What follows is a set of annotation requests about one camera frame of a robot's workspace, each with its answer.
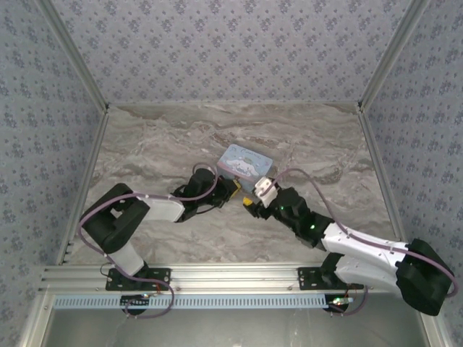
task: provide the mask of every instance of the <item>small box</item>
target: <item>small box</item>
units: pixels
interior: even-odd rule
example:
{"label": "small box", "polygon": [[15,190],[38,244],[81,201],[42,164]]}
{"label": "small box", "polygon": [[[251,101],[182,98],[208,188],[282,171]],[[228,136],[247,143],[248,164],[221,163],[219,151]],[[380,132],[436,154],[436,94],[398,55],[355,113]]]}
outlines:
{"label": "small box", "polygon": [[236,179],[251,193],[254,184],[270,170],[273,160],[238,145],[230,145],[217,163],[218,174]]}

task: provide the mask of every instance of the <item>enclosure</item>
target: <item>enclosure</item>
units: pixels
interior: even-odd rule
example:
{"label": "enclosure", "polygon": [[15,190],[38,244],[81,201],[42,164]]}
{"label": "enclosure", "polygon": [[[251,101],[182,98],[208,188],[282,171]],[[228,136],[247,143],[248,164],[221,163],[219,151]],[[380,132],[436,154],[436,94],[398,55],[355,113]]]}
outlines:
{"label": "enclosure", "polygon": [[[350,228],[424,239],[461,282],[460,1],[6,0],[1,12],[2,346],[463,344],[461,294],[430,317],[372,288],[361,312],[330,317],[325,292],[298,286],[326,252],[252,217],[244,191],[137,228],[136,250],[171,269],[177,293],[155,320],[111,304],[127,292],[105,291],[106,259],[76,234],[115,184],[170,194],[235,144],[273,160],[271,176],[308,172]],[[303,176],[280,184],[328,215]]]}

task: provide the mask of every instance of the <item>floor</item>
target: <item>floor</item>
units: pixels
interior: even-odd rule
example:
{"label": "floor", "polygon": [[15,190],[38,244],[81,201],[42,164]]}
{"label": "floor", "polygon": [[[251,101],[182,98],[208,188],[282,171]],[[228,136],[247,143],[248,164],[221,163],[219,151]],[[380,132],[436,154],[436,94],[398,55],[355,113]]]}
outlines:
{"label": "floor", "polygon": [[[195,163],[216,163],[232,143],[272,158],[272,174],[305,169],[344,224],[396,239],[355,107],[348,104],[111,107],[86,206],[118,182],[140,192],[173,192],[186,183]],[[326,214],[301,176],[291,175],[282,185],[294,186],[309,208]],[[132,242],[151,263],[323,261],[325,252],[308,249],[274,219],[246,213],[243,196],[186,223],[144,221]],[[69,261],[104,259],[76,240]]]}

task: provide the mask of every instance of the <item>yellow connector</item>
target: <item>yellow connector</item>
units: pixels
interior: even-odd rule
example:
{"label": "yellow connector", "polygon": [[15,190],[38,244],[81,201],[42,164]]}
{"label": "yellow connector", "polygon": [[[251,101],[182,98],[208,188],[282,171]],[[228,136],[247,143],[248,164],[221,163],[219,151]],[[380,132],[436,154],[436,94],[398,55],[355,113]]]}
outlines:
{"label": "yellow connector", "polygon": [[241,189],[241,184],[239,184],[239,182],[238,182],[236,179],[234,179],[233,182],[237,185],[237,190],[235,190],[235,191],[233,192],[233,194],[231,195],[230,199],[231,199],[232,197],[234,197],[234,196],[237,194],[237,192],[239,192],[239,190]]}
{"label": "yellow connector", "polygon": [[244,206],[251,206],[254,202],[249,197],[243,198],[243,205]]}

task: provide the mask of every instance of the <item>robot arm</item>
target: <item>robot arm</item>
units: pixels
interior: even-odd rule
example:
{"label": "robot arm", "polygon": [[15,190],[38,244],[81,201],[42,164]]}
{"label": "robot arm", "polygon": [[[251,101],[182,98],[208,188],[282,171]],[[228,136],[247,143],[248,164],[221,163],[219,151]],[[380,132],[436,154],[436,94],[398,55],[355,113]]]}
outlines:
{"label": "robot arm", "polygon": [[[331,218],[315,213],[292,187],[278,184],[268,189],[272,180],[263,177],[254,189],[260,200],[245,198],[243,205],[256,218],[276,220],[288,226],[303,244],[331,252],[321,266],[327,282],[360,283],[382,288],[402,298],[416,310],[437,315],[451,285],[451,280],[436,267],[393,249],[418,253],[450,273],[449,267],[426,242],[414,239],[410,244],[379,239],[345,227],[346,234]],[[385,249],[370,245],[381,245]]]}
{"label": "robot arm", "polygon": [[[191,176],[188,184],[180,186],[172,197],[196,197],[206,193],[213,185],[214,173],[199,168]],[[143,278],[148,266],[136,252],[130,238],[142,220],[166,220],[175,223],[185,222],[198,213],[203,206],[221,208],[241,188],[238,182],[218,177],[213,191],[200,200],[180,202],[178,200],[130,197],[110,204],[87,220],[82,227],[98,244],[101,250],[111,257],[125,273]],[[116,184],[95,204],[90,206],[82,218],[109,200],[133,191],[123,183]]]}

